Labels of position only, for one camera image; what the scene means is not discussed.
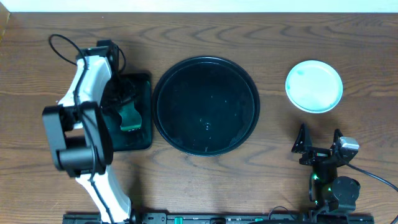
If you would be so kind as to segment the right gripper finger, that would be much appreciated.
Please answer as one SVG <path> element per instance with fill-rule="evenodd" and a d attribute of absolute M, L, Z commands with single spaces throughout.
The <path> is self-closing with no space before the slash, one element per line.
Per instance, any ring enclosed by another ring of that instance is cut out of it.
<path fill-rule="evenodd" d="M 340 146 L 341 145 L 341 141 L 340 141 L 341 137 L 343 137 L 343 134 L 340 131 L 340 129 L 335 129 L 334 135 L 333 135 L 333 145 L 334 146 Z"/>
<path fill-rule="evenodd" d="M 312 139 L 310 137 L 309 129 L 306 124 L 301 124 L 291 152 L 304 154 L 309 151 L 310 147 L 312 147 Z"/>

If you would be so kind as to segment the green sponge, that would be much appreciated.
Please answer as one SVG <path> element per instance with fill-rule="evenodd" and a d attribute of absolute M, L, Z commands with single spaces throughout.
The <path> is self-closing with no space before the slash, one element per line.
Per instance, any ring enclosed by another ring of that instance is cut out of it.
<path fill-rule="evenodd" d="M 118 113 L 121 117 L 121 131 L 133 131 L 141 128 L 142 118 L 135 109 L 134 103 L 128 103 L 120 107 Z"/>

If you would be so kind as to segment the mint green plate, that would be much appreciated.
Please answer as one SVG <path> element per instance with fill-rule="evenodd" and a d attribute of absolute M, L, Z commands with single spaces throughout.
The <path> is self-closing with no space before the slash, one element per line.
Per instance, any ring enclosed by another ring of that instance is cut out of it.
<path fill-rule="evenodd" d="M 285 80 L 285 92 L 290 102 L 308 113 L 326 113 L 343 96 L 343 82 L 330 65 L 318 60 L 296 64 Z"/>

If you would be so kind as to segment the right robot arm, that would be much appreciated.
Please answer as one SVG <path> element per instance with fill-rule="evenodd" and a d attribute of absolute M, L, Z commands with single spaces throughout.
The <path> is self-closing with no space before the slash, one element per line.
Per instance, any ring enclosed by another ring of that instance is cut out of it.
<path fill-rule="evenodd" d="M 330 148 L 315 147 L 307 126 L 300 126 L 292 152 L 302 155 L 301 165 L 312 167 L 308 194 L 316 206 L 308 212 L 311 222 L 349 222 L 348 214 L 356 209 L 361 186 L 357 180 L 339 176 L 337 168 L 346 166 L 358 151 L 357 140 L 342 135 L 339 129 L 334 132 Z"/>

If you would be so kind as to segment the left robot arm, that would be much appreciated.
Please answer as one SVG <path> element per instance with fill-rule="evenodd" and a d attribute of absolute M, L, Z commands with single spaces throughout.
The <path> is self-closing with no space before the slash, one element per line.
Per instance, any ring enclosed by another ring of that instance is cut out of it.
<path fill-rule="evenodd" d="M 100 107 L 106 85 L 119 73 L 119 47 L 99 40 L 77 52 L 67 93 L 42 112 L 53 163 L 88 192 L 100 223 L 132 223 L 131 200 L 111 167 L 114 149 Z"/>

